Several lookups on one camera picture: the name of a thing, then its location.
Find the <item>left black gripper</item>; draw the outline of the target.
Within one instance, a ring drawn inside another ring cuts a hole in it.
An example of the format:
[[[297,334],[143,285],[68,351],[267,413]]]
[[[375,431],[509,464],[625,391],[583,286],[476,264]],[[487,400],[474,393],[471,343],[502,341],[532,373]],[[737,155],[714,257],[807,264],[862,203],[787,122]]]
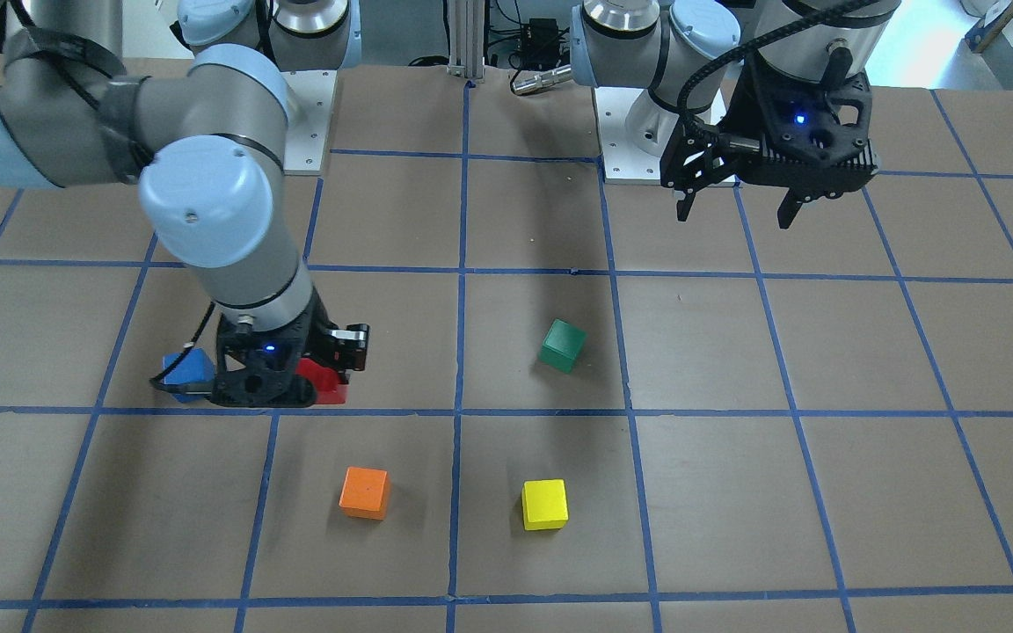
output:
[[[716,89],[706,105],[676,105],[678,120],[660,157],[660,184],[675,197],[678,221],[687,221],[696,193],[738,177],[759,159],[762,143],[749,135],[727,131],[726,100]],[[789,187],[777,206],[777,225],[788,229],[805,204],[824,197],[824,189]]]

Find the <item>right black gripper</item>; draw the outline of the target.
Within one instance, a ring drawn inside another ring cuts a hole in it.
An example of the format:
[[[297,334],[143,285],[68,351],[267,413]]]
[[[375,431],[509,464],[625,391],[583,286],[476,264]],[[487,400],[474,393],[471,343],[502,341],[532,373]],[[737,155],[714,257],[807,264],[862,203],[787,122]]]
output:
[[[340,329],[331,320],[315,288],[307,304],[306,317],[306,335],[299,360],[292,369],[294,375],[299,375],[303,360],[333,369],[341,381],[349,381],[352,372],[365,370],[370,340],[368,324],[350,324]]]

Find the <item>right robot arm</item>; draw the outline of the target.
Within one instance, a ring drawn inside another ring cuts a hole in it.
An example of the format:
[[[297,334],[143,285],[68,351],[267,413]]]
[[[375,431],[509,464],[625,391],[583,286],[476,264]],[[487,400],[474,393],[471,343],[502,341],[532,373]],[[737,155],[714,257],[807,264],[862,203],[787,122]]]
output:
[[[220,352],[294,373],[365,368],[368,329],[326,315],[289,243],[282,180],[296,123],[287,69],[350,67],[353,1],[181,1],[182,77],[133,76],[104,1],[12,1],[4,39],[0,186],[123,183],[222,314]]]

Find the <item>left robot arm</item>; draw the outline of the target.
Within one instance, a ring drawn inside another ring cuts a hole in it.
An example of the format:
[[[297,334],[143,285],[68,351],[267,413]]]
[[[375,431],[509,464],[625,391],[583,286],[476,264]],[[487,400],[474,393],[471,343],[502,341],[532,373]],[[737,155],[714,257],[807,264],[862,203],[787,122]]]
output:
[[[656,134],[659,183],[686,221],[704,188],[783,189],[777,224],[877,175],[865,65],[897,1],[763,1],[744,35],[716,1],[585,1],[568,44],[576,84],[642,89],[676,121]]]

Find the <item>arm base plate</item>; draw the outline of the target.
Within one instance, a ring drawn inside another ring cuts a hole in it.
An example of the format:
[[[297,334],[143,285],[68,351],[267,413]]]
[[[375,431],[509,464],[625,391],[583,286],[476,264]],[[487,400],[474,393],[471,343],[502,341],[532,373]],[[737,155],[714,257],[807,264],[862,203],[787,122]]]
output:
[[[594,109],[607,183],[659,186],[663,149],[678,116],[635,88],[594,89]]]
[[[281,73],[287,85],[289,125],[284,169],[286,175],[323,175],[327,157],[338,72],[298,69]]]

